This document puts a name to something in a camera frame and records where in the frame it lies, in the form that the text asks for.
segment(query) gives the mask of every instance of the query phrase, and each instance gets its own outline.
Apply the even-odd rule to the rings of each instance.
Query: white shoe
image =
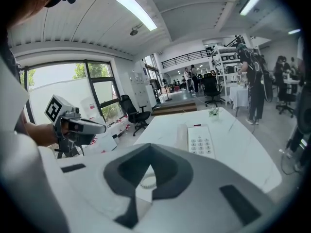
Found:
[[[286,153],[287,158],[291,159],[293,157],[293,151],[288,150],[288,152]]]
[[[297,162],[295,165],[294,165],[294,170],[296,172],[301,172],[302,171],[302,166],[300,164],[300,162]]]
[[[250,120],[250,119],[248,119],[248,118],[246,118],[245,120],[246,120],[246,122],[248,122],[250,125],[254,125],[254,121],[253,121],[253,120]]]

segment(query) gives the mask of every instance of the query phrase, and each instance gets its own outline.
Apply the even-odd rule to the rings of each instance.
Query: gray floor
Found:
[[[204,96],[199,95],[197,98],[194,98],[186,90],[169,94],[169,97],[173,99],[170,102],[193,100],[195,101],[198,110],[208,109],[207,107],[205,107],[204,104],[204,101],[207,100]],[[165,96],[162,95],[160,97],[161,102],[165,102],[164,101],[165,99],[167,99],[166,94]],[[235,116],[236,111],[232,110],[230,105],[226,107],[224,104],[222,104],[219,105],[219,107],[224,107],[227,111],[229,111],[232,115]],[[298,189],[299,182],[302,177],[300,174],[293,172],[293,166],[295,162],[294,159],[289,160],[286,158],[286,156],[284,156],[282,162],[282,166],[285,172],[292,173],[291,175],[284,174],[284,172],[281,169],[281,157],[283,153],[280,150],[285,150],[287,140],[295,126],[296,120],[295,118],[290,118],[290,115],[288,113],[279,115],[278,111],[276,110],[276,101],[273,101],[271,103],[265,102],[263,118],[260,121],[260,124],[256,125],[255,127],[253,125],[249,125],[245,121],[247,115],[248,109],[246,107],[241,107],[238,111],[237,119],[250,132],[252,132],[255,129],[253,135],[266,149],[266,151],[271,156],[272,160],[274,161],[275,165],[277,166],[279,172],[282,175],[282,183],[274,190],[268,193],[268,195],[274,202],[279,202],[280,200],[284,199],[285,197],[287,197],[292,192]],[[133,145],[141,135],[142,130],[137,132],[135,137],[133,137],[133,132],[134,126],[130,127],[130,129],[120,137],[120,143],[118,144],[116,150]]]

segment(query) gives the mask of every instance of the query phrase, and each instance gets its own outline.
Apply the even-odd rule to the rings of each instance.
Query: black frame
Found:
[[[89,69],[88,69],[88,63],[90,63],[90,62],[91,63],[98,63],[98,64],[109,65],[112,77],[91,78],[90,77],[90,73],[89,73]],[[88,79],[88,83],[90,85],[91,92],[92,92],[92,95],[94,97],[96,106],[97,106],[97,108],[99,110],[100,115],[103,117],[104,121],[107,122],[105,117],[104,117],[104,115],[103,115],[103,113],[102,113],[101,109],[106,107],[106,106],[112,105],[112,104],[117,103],[117,102],[120,101],[120,93],[119,93],[119,90],[118,90],[118,87],[117,87],[116,80],[114,78],[114,73],[113,73],[113,70],[111,68],[111,63],[110,62],[92,61],[92,60],[86,60],[85,59],[85,60],[72,60],[72,61],[53,61],[53,62],[46,62],[46,63],[42,63],[42,64],[38,64],[38,65],[33,65],[31,67],[25,66],[24,68],[22,68],[22,70],[25,72],[25,75],[24,75],[24,88],[25,88],[25,90],[28,91],[28,71],[29,70],[37,69],[37,68],[42,68],[42,67],[49,67],[49,66],[53,66],[53,65],[72,64],[72,63],[83,63],[84,64],[84,69],[85,69],[86,77]],[[113,99],[113,100],[110,100],[110,101],[107,101],[107,102],[104,102],[104,103],[99,103],[99,100],[98,100],[98,97],[96,95],[96,91],[95,91],[95,88],[94,88],[94,83],[97,83],[97,82],[107,82],[107,81],[111,81],[113,83],[118,99]],[[28,114],[30,122],[31,123],[35,123],[34,116],[33,116],[33,113],[32,113],[31,107],[30,107],[29,100],[26,103],[26,109],[27,109],[27,114]],[[121,118],[123,118],[126,115],[126,113],[124,112],[123,109],[121,109],[121,110],[123,112],[123,116],[121,116]]]

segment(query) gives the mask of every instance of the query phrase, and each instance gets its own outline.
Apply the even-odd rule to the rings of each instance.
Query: small plant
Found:
[[[209,111],[209,117],[217,116],[219,114],[219,108],[213,108]]]

